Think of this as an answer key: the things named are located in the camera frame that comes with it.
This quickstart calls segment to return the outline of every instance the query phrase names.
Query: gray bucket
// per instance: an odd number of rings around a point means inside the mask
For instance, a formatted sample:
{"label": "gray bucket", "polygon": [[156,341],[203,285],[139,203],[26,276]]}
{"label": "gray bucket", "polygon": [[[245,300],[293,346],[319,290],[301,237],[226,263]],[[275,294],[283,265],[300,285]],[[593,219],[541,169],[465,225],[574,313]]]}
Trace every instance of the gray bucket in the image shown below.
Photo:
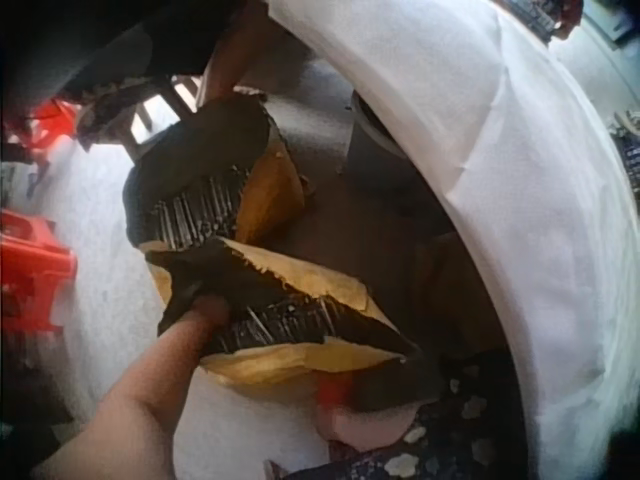
{"label": "gray bucket", "polygon": [[411,218],[425,237],[453,231],[453,225],[420,172],[364,100],[353,92],[351,143],[344,173],[357,186],[384,198]]}
{"label": "gray bucket", "polygon": [[381,193],[415,182],[420,174],[356,92],[351,107],[354,122],[344,173],[359,186]]}

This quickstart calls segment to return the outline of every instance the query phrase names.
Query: white cloth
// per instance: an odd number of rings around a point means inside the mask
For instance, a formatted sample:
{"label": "white cloth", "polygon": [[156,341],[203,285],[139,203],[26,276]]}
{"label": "white cloth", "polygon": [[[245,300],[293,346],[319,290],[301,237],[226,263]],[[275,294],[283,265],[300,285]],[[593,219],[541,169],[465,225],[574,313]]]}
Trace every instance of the white cloth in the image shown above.
{"label": "white cloth", "polygon": [[271,0],[373,108],[467,245],[512,348],[532,467],[597,473],[640,385],[640,238],[573,77],[482,0]]}

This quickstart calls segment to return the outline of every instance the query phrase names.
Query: red object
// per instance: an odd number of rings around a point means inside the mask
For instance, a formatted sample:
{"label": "red object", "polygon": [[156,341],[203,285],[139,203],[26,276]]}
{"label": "red object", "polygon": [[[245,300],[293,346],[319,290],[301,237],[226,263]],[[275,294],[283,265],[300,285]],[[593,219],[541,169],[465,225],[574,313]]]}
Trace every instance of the red object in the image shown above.
{"label": "red object", "polygon": [[349,404],[353,373],[316,372],[316,404],[321,407],[337,407]]}
{"label": "red object", "polygon": [[49,316],[61,281],[75,278],[78,262],[60,245],[43,217],[2,210],[2,329],[59,332]]}
{"label": "red object", "polygon": [[49,150],[61,136],[74,135],[76,110],[68,103],[49,100],[35,110],[32,119],[37,123],[30,137],[16,132],[20,142],[30,150]]}

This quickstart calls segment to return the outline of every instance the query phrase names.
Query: concrete floor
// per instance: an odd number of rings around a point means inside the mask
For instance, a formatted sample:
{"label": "concrete floor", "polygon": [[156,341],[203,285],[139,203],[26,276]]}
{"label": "concrete floor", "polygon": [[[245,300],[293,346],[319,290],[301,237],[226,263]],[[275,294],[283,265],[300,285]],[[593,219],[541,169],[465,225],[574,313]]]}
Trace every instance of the concrete floor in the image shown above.
{"label": "concrete floor", "polygon": [[[638,106],[589,33],[578,29],[552,50],[604,118],[612,109]],[[391,318],[392,312],[400,315],[409,253],[375,264],[369,258],[391,249],[411,252],[407,237],[399,233],[406,230],[404,220],[376,200],[354,195],[335,175],[350,136],[350,85],[292,39],[265,59],[248,83],[270,92],[269,111],[302,172],[316,185],[314,215],[333,222],[301,221],[274,239],[272,248],[358,275]],[[149,109],[157,125],[170,123],[171,114],[153,102]],[[144,136],[141,125],[134,125],[134,133]],[[24,197],[20,181],[13,195],[12,208],[54,220],[58,238],[78,256],[75,284],[60,291],[52,314],[54,322],[64,325],[64,335],[39,339],[37,349],[79,424],[91,418],[100,398],[154,341],[163,308],[142,255],[125,237],[121,192],[130,168],[122,147],[95,146],[87,154],[65,141],[54,151],[52,168],[34,198]],[[340,231],[337,242],[351,247],[310,248],[304,239],[327,229]],[[379,241],[358,253],[358,246],[372,243],[371,238]],[[277,399],[251,398],[197,371],[175,440],[178,477],[244,480],[261,478],[267,458],[292,470],[326,461],[310,394],[311,385],[300,382]]]}

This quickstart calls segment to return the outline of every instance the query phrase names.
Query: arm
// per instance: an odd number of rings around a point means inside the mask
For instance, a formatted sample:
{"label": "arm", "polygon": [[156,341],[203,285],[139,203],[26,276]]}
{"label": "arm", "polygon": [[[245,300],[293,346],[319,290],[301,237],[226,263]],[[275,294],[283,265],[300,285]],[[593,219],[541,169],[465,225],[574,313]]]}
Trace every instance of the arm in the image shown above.
{"label": "arm", "polygon": [[175,478],[173,434],[200,352],[227,320],[200,298],[105,396],[87,428],[38,467],[39,478]]}
{"label": "arm", "polygon": [[231,95],[251,64],[283,31],[269,18],[265,3],[247,0],[209,59],[196,104],[200,107],[209,100]]}

